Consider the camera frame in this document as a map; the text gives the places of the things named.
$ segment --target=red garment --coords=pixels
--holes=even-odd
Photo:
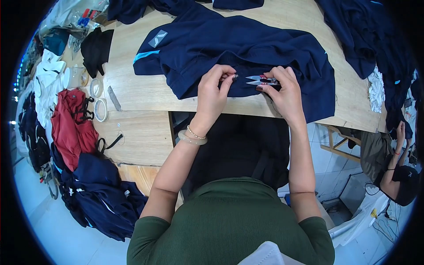
[[[58,102],[51,118],[54,144],[62,155],[65,165],[72,171],[78,167],[81,152],[96,151],[96,142],[99,137],[93,122],[82,121],[81,117],[84,113],[77,113],[81,110],[84,100],[85,93],[78,88],[59,92]]]

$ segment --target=hand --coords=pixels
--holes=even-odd
[[[281,84],[278,92],[272,86],[259,85],[257,90],[267,93],[276,104],[277,111],[287,121],[288,125],[306,123],[302,108],[302,97],[299,83],[291,67],[284,69],[282,66],[274,67],[269,73],[264,73],[267,78],[275,78]]]
[[[221,115],[235,73],[236,70],[229,65],[215,64],[202,76],[197,92],[197,113],[190,123],[190,129],[197,136],[205,136]]]
[[[400,153],[402,151],[403,143],[405,141],[405,123],[403,121],[399,122],[398,128],[396,129],[396,136],[396,153]]]

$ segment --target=green ribbed shirt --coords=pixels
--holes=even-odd
[[[334,263],[334,248],[321,217],[297,222],[276,192],[249,177],[220,179],[195,191],[171,224],[139,219],[127,264],[236,265],[265,241],[304,264]]]

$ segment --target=logo patch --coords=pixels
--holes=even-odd
[[[156,48],[156,46],[163,40],[163,38],[165,38],[167,34],[168,32],[160,30],[159,33],[156,34],[156,36],[148,42],[148,44],[153,48]]]

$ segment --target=bracelet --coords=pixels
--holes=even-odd
[[[187,130],[194,136],[194,137],[196,137],[196,138],[198,138],[198,139],[206,139],[206,136],[204,136],[204,137],[200,137],[200,136],[197,136],[197,135],[195,135],[191,130],[190,130],[190,127],[187,125]]]
[[[180,140],[190,143],[192,145],[204,145],[205,143],[208,142],[208,139],[205,137],[204,139],[193,139],[188,137],[187,135],[185,135],[187,130],[181,130],[178,133],[178,137],[180,138]]]

